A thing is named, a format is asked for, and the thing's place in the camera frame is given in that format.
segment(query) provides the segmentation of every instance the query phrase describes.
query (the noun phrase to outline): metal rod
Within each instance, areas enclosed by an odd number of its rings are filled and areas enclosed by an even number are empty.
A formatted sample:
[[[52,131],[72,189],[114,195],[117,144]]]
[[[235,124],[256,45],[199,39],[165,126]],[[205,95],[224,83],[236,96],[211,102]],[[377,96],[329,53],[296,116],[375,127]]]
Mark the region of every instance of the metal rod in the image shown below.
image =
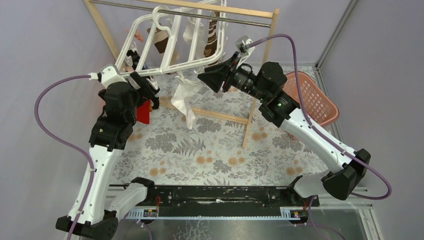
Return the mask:
[[[153,11],[153,8],[151,8],[151,7],[135,6],[135,5],[122,4],[122,3],[117,3],[117,2],[110,2],[110,1],[89,0],[89,2],[93,3],[93,4],[102,4],[102,5],[114,6],[114,7],[120,7],[120,8],[127,8],[127,9],[138,9],[138,10],[144,10],[144,11],[150,11],[150,12]],[[217,21],[228,22],[228,23],[252,25],[252,26],[264,27],[264,28],[270,28],[271,27],[271,24],[266,24],[266,23],[260,23],[260,22],[254,22],[254,21],[243,21],[243,20],[224,18],[224,17],[219,17],[219,16],[206,16],[206,15],[202,15],[202,14],[195,14],[195,13],[189,13],[189,12],[180,12],[180,11],[172,11],[172,10],[164,10],[164,9],[161,9],[157,12],[163,13],[163,14],[172,14],[172,15],[181,15],[181,16],[193,17],[193,18],[217,20]]]

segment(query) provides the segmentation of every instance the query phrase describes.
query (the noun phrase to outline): gray wall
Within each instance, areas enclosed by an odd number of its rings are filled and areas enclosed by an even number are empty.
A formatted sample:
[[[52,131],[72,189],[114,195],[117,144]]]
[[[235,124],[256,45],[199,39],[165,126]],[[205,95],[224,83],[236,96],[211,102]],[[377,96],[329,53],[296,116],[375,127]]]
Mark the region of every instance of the gray wall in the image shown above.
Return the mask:
[[[345,142],[393,186],[375,203],[384,239],[422,239],[424,1],[359,1],[322,72]],[[385,186],[368,172],[373,195]]]
[[[75,201],[87,160],[42,132],[34,102],[50,84],[112,61],[82,1],[0,3],[0,239],[63,239],[56,219]],[[53,89],[41,102],[45,125],[88,149],[99,87],[81,79]]]
[[[188,0],[188,2],[200,2],[201,0]],[[136,0],[117,0],[116,2],[150,7],[157,6],[155,3],[146,3]],[[331,34],[342,17],[349,0],[227,0],[227,6],[239,7],[266,12],[273,12],[275,8],[280,8],[277,29],[275,33],[289,34],[294,38],[297,50],[297,60],[299,63],[315,63],[323,52]],[[122,47],[127,34],[125,28],[129,28],[134,19],[150,14],[150,12],[118,8],[107,5],[99,5],[98,9],[104,17],[104,21],[110,28],[113,39],[119,48]],[[256,21],[270,23],[263,18],[254,18],[229,14],[229,18],[245,21]],[[139,31],[147,39],[146,29],[150,27],[150,22],[139,25]],[[180,35],[184,31],[184,24],[181,24]],[[253,40],[257,40],[268,35],[269,29],[257,26],[241,25],[236,23],[228,24],[228,42],[225,46],[226,57],[229,58],[236,51],[234,42],[243,35],[248,35]],[[176,50],[181,55],[181,60],[187,61],[189,47],[184,41],[177,42]],[[265,44],[259,45],[247,60],[249,63],[261,63],[264,56]],[[152,66],[160,65],[160,58],[156,49],[150,52],[146,62]],[[292,48],[287,40],[278,39],[273,42],[268,60],[280,63],[293,64]]]

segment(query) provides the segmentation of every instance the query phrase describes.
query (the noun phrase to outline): wooden frame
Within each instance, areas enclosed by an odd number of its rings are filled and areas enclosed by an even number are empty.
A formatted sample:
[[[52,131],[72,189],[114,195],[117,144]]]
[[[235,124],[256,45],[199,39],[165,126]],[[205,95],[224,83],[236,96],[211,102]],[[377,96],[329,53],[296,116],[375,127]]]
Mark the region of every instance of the wooden frame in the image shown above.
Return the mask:
[[[102,18],[102,15],[100,14],[99,10],[97,9],[96,5],[90,0],[82,0],[85,4],[85,6],[88,9],[88,12],[91,14],[91,17],[93,18],[95,24],[97,25],[97,28],[99,29],[101,35],[103,36],[107,46],[110,49],[110,52],[112,53],[113,57],[115,59],[118,58],[120,54],[120,50],[118,46],[115,44],[115,41],[112,38],[111,33],[109,32],[108,27],[105,24],[105,21]],[[178,7],[186,7],[186,8],[193,8],[193,9],[202,9],[202,10],[209,10],[209,11],[217,11],[217,12],[225,12],[230,14],[237,14],[237,15],[245,15],[245,16],[251,16],[251,17],[257,17],[257,18],[265,18],[271,20],[271,25],[269,28],[269,36],[274,34],[274,31],[277,26],[277,20],[279,17],[280,10],[279,8],[275,8],[274,12],[266,12],[266,11],[258,11],[258,10],[251,10],[251,9],[244,9],[244,8],[237,8],[237,7],[229,7],[229,6],[220,6],[220,5],[213,5],[213,4],[204,4],[204,3],[198,3],[198,2],[188,2],[188,1],[181,1],[181,0],[137,0],[140,2],[149,2],[149,3],[157,3],[157,4],[163,4],[163,5],[172,5],[172,6],[178,6]],[[268,60],[268,55],[270,53],[271,48],[271,41],[267,41],[265,52],[263,54],[262,64],[265,63]],[[243,118],[243,117],[237,117],[233,115],[228,115],[224,113],[219,113],[215,111],[209,111],[200,109],[197,107],[192,107],[191,109],[195,114],[212,117],[212,118],[218,118],[222,120],[232,121],[236,123],[241,123],[246,125],[246,132],[244,134],[244,140],[242,144],[242,149],[246,147],[248,138],[249,138],[249,132],[252,124],[252,118],[255,111],[257,100],[255,98],[252,98],[252,106],[250,108],[249,117]],[[164,102],[161,101],[160,105],[167,107],[167,108],[175,108],[170,102]]]

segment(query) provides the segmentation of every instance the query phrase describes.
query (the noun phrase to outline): pink plastic basket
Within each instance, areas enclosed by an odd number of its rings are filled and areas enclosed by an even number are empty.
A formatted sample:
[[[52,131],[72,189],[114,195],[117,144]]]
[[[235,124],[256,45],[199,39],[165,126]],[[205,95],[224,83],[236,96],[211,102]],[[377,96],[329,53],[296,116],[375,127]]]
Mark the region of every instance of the pink plastic basket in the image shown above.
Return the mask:
[[[298,74],[307,114],[322,127],[334,123],[339,118],[339,110],[336,105],[330,101],[308,74],[301,71]],[[286,76],[287,82],[282,89],[299,103],[295,72],[290,72]],[[290,133],[289,135],[292,139],[298,140]]]

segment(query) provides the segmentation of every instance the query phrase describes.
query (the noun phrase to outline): brown sock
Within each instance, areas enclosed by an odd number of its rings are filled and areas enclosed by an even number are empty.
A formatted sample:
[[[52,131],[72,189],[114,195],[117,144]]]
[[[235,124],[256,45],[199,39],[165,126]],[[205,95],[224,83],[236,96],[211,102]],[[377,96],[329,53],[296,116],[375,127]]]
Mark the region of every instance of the brown sock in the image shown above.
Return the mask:
[[[215,16],[219,17],[220,16],[220,12],[216,11],[214,12]],[[215,52],[217,51],[217,20],[210,20],[209,21],[209,34],[208,34],[208,38],[207,38],[207,43],[206,46],[204,47],[204,52],[203,55],[205,58],[208,58],[212,55],[215,54]]]
[[[165,50],[167,49],[168,44],[168,35],[166,31],[162,31],[160,29],[156,28],[156,32],[153,35],[153,44],[156,47],[157,51],[159,52],[160,56],[162,58],[164,57]],[[180,55],[174,50],[172,53],[171,61],[169,65],[175,65],[177,64],[178,58],[180,58]]]

